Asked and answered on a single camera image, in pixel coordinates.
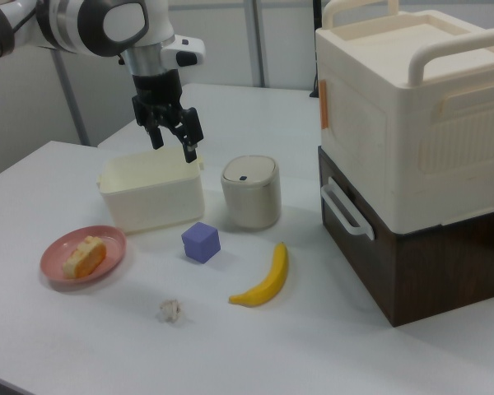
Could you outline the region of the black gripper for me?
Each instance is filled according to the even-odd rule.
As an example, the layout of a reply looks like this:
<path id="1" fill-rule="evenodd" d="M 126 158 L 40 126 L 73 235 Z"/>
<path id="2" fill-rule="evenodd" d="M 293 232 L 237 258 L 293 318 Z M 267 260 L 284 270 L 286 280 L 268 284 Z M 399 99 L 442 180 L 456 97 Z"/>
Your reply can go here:
<path id="1" fill-rule="evenodd" d="M 182 144 L 187 163 L 197 160 L 197 146 L 203 130 L 195 108 L 180 104 L 182 86 L 179 72 L 169 70 L 155 76 L 133 76 L 137 94 L 132 98 L 135 119 L 144 127 L 154 150 L 164 146 L 160 126 L 173 129 Z"/>

